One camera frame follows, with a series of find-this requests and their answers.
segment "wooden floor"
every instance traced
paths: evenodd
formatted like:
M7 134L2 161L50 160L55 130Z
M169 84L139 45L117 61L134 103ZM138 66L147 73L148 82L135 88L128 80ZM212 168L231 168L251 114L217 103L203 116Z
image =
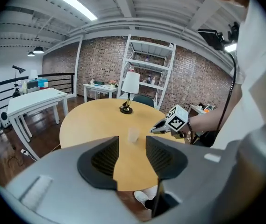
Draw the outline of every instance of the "wooden floor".
M84 103L84 98L76 97L68 99L68 109ZM33 135L30 146L39 157L48 154L52 149L60 149L59 131L64 119L62 104L58 105L60 124L57 125L53 109L46 109L30 117L25 117L26 123ZM0 135L0 185L5 186L21 171L30 166L33 161L29 156L21 154L24 145L19 140L12 127L4 129ZM133 196L133 192L117 192L123 203L137 216L140 221L147 221L151 218L151 211L147 210Z

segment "white wall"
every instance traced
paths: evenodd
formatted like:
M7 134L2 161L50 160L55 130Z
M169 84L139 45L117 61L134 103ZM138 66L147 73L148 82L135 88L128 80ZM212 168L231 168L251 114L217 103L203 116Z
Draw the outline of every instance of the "white wall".
M13 65L24 68L26 71L19 74L17 71L16 77L24 77L30 74L30 70L37 70L38 74L42 72L43 55L35 55L34 57L27 56L28 47L3 47L0 48L0 81L15 78L15 69ZM14 83L9 83L0 86L0 91L14 88ZM0 99L13 94L12 91L7 91L0 94ZM0 101L0 107L7 105L9 99Z

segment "black railing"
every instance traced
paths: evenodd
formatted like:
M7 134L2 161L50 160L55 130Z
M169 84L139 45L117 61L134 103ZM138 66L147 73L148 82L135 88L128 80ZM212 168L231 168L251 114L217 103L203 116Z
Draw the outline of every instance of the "black railing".
M71 89L71 91L68 91L66 93L71 93L73 94L73 77L74 77L74 73L53 73L53 74L42 74L42 75L38 75L38 77L56 77L56 76L70 76L70 78L65 78L63 77L62 79L55 79L55 80L48 80L49 82L49 87L57 87L57 86L62 86L62 85L71 85L70 87L65 87L65 88L62 88L62 89L58 89L59 91L64 91L64 90L67 90L67 89ZM13 83L13 82L17 82L19 80L27 80L29 77L18 77L18 78L14 78L14 79L9 79L9 80L4 80L4 81L1 81L0 82L0 86L1 85L4 85L4 84L9 84L9 83ZM51 82L57 82L57 81L71 81L70 83L62 83L62 84L54 84L54 85L51 85L50 83ZM11 90L14 90L14 88L10 88L10 89L6 89L6 90L3 90L3 91L0 91L0 94L4 93L4 92L7 92L7 91L11 91ZM0 101L3 101L3 100L6 100L6 99L9 99L11 98L12 96L7 96L5 98L2 98L0 99ZM2 107L0 107L0 109L3 109L5 107L7 107L8 105L4 105Z

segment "plastic cup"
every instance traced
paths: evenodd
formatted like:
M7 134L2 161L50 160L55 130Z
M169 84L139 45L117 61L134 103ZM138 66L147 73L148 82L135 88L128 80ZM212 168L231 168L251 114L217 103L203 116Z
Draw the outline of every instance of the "plastic cup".
M135 143L137 139L139 138L140 130L136 127L130 127L129 128L129 134L128 134L128 141L131 143Z

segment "round wooden table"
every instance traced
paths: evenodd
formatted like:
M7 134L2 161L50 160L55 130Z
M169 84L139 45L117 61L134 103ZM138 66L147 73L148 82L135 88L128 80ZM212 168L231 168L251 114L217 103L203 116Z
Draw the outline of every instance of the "round wooden table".
M119 158L116 162L113 179L118 191L136 191L150 188L158 183L158 177L151 167L145 152L146 135L175 139L167 134L152 134L150 129L165 115L144 104L132 101L132 114L123 114L119 107L123 99L98 99L74 108L63 120L60 128L62 148L83 144L89 141L119 136ZM140 135L136 143L128 141L130 127L137 127Z

